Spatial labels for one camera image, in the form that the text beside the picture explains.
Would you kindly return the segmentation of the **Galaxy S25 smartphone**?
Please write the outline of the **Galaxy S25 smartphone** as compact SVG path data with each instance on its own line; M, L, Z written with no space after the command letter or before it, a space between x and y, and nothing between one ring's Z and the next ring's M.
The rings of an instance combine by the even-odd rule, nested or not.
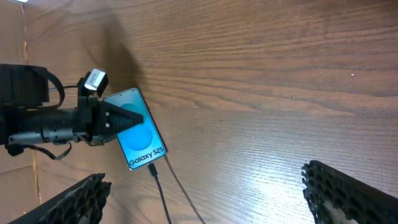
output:
M137 88L115 93L104 100L143 116L141 124L117 134L129 169L138 169L166 155L167 148L146 102Z

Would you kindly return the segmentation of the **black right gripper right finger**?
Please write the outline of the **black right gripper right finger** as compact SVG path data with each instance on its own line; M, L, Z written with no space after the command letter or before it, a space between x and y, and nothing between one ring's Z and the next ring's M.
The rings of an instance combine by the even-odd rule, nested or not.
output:
M302 166L303 197L315 223L397 223L397 198L320 161Z

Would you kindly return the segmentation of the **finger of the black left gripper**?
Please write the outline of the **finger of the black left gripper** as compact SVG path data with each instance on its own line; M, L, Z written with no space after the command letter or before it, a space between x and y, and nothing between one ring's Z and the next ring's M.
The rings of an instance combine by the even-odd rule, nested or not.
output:
M99 103L98 133L114 135L144 122L143 115L112 105L105 101Z

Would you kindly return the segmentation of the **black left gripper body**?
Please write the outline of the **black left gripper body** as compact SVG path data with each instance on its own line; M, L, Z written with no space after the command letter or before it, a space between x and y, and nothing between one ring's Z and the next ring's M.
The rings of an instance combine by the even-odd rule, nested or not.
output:
M97 97L79 96L74 111L73 134L77 142L83 141L89 146L103 146L116 138L106 127L106 106Z

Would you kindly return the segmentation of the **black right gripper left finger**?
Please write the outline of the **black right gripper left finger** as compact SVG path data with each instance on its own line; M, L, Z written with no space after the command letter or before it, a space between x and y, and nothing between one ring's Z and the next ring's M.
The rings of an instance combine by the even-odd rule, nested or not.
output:
M10 224L98 224L111 191L104 177L91 174Z

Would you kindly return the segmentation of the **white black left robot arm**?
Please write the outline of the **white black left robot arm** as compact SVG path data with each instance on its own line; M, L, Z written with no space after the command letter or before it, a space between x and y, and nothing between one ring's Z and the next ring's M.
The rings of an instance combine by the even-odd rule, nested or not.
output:
M2 64L1 144L11 156L29 148L61 160L67 151L55 156L41 144L102 146L142 124L143 115L99 99L107 85L106 72L88 72L76 84L77 106L62 109L65 87L54 74L39 66Z

